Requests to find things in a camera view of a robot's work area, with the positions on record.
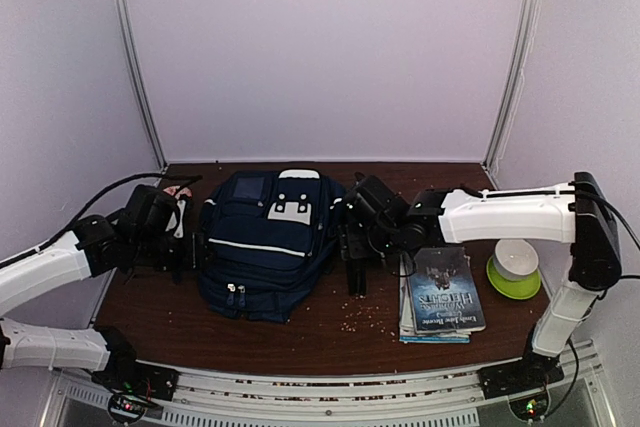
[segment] backpack zipper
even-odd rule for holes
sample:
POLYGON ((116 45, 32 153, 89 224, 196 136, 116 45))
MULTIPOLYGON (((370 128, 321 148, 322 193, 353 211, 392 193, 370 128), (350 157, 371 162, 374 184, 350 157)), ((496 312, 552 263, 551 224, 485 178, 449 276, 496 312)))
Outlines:
POLYGON ((240 306, 241 309, 244 309, 244 307, 247 305, 246 299, 244 297, 244 293, 245 293, 244 285, 238 286, 238 292, 240 292, 240 300, 238 301, 238 305, 240 306))
POLYGON ((227 305, 232 306, 235 302, 236 297, 236 284, 227 284, 227 290, 229 291, 229 296, 227 297, 227 305))

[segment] wooden tabletop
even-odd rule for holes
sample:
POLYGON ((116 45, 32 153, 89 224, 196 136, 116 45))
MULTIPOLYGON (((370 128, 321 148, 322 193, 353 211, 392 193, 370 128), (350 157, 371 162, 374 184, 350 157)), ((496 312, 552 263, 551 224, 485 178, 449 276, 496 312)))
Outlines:
MULTIPOLYGON (((408 200, 424 188, 481 189, 489 181, 477 164, 184 164, 172 174, 202 174, 193 186, 196 208, 236 170, 314 168, 350 186, 354 172, 379 176, 408 200)), ((196 286, 196 274, 174 285, 169 274, 139 269, 125 285, 117 274, 97 325, 124 333, 142 360, 227 372, 282 375, 348 375, 422 371, 477 364, 522 354, 527 333, 548 304, 543 291, 526 302, 509 300, 489 284, 486 262, 493 242, 466 244, 487 328, 470 344, 418 345, 398 341, 398 279, 372 263, 368 293, 349 297, 339 256, 286 325, 230 320, 210 312, 196 286)))

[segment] navy blue backpack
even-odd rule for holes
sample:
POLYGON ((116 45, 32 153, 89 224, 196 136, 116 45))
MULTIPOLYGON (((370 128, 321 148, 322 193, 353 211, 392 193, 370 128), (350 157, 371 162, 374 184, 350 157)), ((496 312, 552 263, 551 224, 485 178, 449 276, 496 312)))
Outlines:
POLYGON ((205 201, 198 287, 226 317, 287 322, 336 245, 344 187, 313 170, 236 172, 205 201))

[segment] white wall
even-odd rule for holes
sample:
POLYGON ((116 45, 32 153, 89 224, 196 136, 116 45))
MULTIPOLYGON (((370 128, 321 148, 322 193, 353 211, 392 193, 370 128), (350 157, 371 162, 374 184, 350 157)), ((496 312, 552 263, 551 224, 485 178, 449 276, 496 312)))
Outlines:
MULTIPOLYGON (((591 171, 607 198, 640 231, 640 0, 542 0, 525 86, 504 158, 501 188, 548 185, 591 171)), ((624 271, 639 253, 620 233, 624 271)), ((541 247, 553 288, 566 248, 541 247)), ((598 304, 580 335, 604 361, 625 425, 640 401, 640 282, 626 281, 598 304)))
POLYGON ((521 0, 128 3, 171 161, 478 161, 521 0))
MULTIPOLYGON (((130 87, 113 0, 0 0, 0 258, 46 239, 100 188, 155 170, 130 87)), ((126 201, 124 188, 99 205, 126 201)), ((104 279, 9 314, 87 325, 104 279)), ((0 423, 35 425, 49 374, 0 371, 0 423)))

